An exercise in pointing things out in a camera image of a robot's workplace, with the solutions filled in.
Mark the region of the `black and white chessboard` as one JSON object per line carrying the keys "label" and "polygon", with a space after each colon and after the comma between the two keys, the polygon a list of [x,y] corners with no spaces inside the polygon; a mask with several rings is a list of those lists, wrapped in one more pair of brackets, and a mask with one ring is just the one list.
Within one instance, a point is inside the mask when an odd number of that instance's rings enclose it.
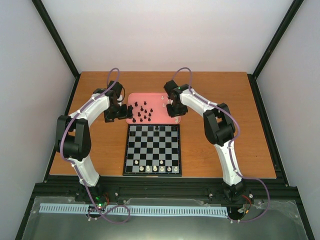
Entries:
{"label": "black and white chessboard", "polygon": [[179,124],[129,124],[125,146],[124,176],[181,177]]}

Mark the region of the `pink plastic tray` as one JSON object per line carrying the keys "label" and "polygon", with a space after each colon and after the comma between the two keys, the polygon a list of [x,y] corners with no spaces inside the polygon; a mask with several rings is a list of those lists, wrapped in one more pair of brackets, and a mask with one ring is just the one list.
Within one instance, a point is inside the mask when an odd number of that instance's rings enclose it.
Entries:
{"label": "pink plastic tray", "polygon": [[179,124],[181,121],[180,116],[170,117],[167,112],[166,105],[172,101],[168,98],[166,92],[134,92],[129,94],[127,105],[132,105],[133,117],[127,118],[128,124]]}

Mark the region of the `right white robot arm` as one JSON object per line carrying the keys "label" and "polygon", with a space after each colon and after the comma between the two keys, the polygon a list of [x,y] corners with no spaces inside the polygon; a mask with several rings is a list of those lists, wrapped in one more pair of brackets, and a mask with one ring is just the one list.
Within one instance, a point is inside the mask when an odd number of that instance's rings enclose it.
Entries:
{"label": "right white robot arm", "polygon": [[244,192],[245,184],[235,152],[235,119],[228,105],[211,102],[188,84],[179,86],[174,80],[166,82],[163,88],[170,99],[166,105],[170,117],[184,116],[189,108],[202,116],[205,137],[215,147],[221,164],[224,198],[229,203],[235,202]]}

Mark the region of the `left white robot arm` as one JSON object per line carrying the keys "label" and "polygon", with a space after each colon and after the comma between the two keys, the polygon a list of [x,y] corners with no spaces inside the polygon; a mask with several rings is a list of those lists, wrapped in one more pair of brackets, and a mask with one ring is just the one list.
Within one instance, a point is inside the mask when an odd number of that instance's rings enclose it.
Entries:
{"label": "left white robot arm", "polygon": [[119,82],[111,81],[108,88],[98,88],[77,111],[57,119],[54,148],[70,163],[79,182],[87,186],[86,195],[92,201],[103,198],[104,188],[98,185],[100,175],[90,158],[92,147],[90,126],[101,115],[106,123],[133,117],[133,107],[123,104],[125,90]]}

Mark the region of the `black aluminium frame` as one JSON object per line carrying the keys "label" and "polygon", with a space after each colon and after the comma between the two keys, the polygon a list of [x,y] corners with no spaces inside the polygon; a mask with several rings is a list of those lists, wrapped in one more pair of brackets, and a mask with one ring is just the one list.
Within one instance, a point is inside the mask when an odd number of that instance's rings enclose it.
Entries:
{"label": "black aluminium frame", "polygon": [[[72,75],[75,78],[72,91],[66,106],[66,111],[71,108],[72,101],[74,99],[81,74],[77,70],[67,48],[65,47],[45,5],[41,0],[34,0],[34,7],[48,29],[52,39],[61,52],[64,60],[71,70]],[[274,36],[272,37],[269,45],[264,51],[257,67],[252,74],[248,74],[248,82],[252,91],[252,95],[255,101],[255,106],[260,118],[264,137],[268,146],[268,150],[271,156],[272,164],[275,169],[276,179],[265,179],[264,183],[268,186],[268,190],[271,192],[271,197],[276,200],[295,200],[297,203],[297,210],[301,217],[302,226],[306,233],[306,237],[309,240],[313,240],[314,234],[310,226],[305,208],[303,206],[301,196],[297,187],[289,185],[285,169],[280,157],[280,153],[276,144],[276,140],[271,129],[270,121],[267,116],[265,105],[262,100],[262,96],[258,87],[257,78],[262,72],[263,68],[267,64],[273,51],[276,49],[281,38],[285,34],[290,23],[294,19],[298,10],[300,9],[303,1],[294,0],[288,8],[285,16],[283,17],[279,27],[277,28]],[[75,189],[78,186],[76,178],[74,176],[53,176],[49,174],[53,165],[54,158],[49,159],[49,164],[46,169],[43,182],[37,183],[32,191],[29,203],[18,229],[16,239],[21,240],[27,236],[28,227],[31,224],[31,210],[37,197],[71,197],[76,192]],[[169,199],[176,198],[182,199],[185,196],[196,197],[197,199],[204,197],[204,190],[217,190],[222,185],[222,180],[215,178],[141,178],[129,177],[124,179],[123,177],[103,177],[102,183],[105,187],[123,187],[123,189],[129,193],[131,197],[147,197],[148,199],[154,197],[156,199]]]}

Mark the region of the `clear acrylic sheet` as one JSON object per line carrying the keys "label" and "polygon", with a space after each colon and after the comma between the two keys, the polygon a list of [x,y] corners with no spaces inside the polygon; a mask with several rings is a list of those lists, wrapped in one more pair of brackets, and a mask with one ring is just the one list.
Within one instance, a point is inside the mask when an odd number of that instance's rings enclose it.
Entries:
{"label": "clear acrylic sheet", "polygon": [[[208,216],[131,216],[40,213],[40,204],[85,204],[72,197],[37,197],[24,240],[305,240],[302,219],[293,200],[258,200],[250,222]],[[190,199],[132,198],[129,206],[222,207]]]}

